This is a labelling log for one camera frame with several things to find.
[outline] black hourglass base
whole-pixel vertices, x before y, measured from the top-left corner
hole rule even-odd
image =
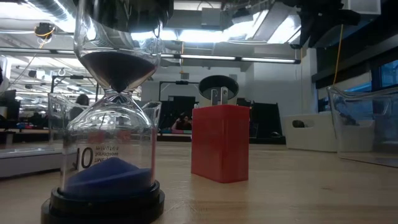
[[[151,223],[163,214],[165,194],[158,181],[143,194],[117,200],[65,198],[58,189],[42,205],[42,224]]]

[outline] red block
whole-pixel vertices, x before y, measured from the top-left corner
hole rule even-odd
[[[220,183],[249,178],[249,108],[193,110],[191,173]]]

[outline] ceiling pipe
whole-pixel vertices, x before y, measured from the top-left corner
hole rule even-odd
[[[50,16],[51,22],[66,33],[75,32],[76,6],[73,0],[25,0],[34,9]]]

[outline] blue sand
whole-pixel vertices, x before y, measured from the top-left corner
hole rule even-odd
[[[150,169],[140,169],[111,157],[71,176],[63,193],[78,198],[128,196],[147,190],[150,180]]]

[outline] desk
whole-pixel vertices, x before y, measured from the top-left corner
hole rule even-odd
[[[155,223],[397,223],[398,169],[327,152],[251,145],[249,181],[219,184],[190,173],[190,143],[159,142],[156,177],[166,194]],[[0,182],[1,223],[39,224],[59,173]]]

